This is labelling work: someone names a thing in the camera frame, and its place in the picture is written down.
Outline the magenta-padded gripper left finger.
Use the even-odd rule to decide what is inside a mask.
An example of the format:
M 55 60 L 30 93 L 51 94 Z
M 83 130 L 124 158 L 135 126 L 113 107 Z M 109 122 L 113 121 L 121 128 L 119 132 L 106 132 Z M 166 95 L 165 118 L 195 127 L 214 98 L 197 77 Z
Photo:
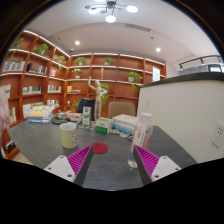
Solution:
M 82 186 L 93 154 L 93 146 L 90 145 L 68 157 L 60 155 L 45 168 L 45 171 Z

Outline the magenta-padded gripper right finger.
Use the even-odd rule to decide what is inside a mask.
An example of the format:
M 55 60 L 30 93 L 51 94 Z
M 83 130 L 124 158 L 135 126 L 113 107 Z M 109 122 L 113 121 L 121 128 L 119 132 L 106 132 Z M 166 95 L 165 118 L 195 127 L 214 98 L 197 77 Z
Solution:
M 133 154 L 144 185 L 180 170 L 180 167 L 168 156 L 159 157 L 139 146 L 134 147 Z

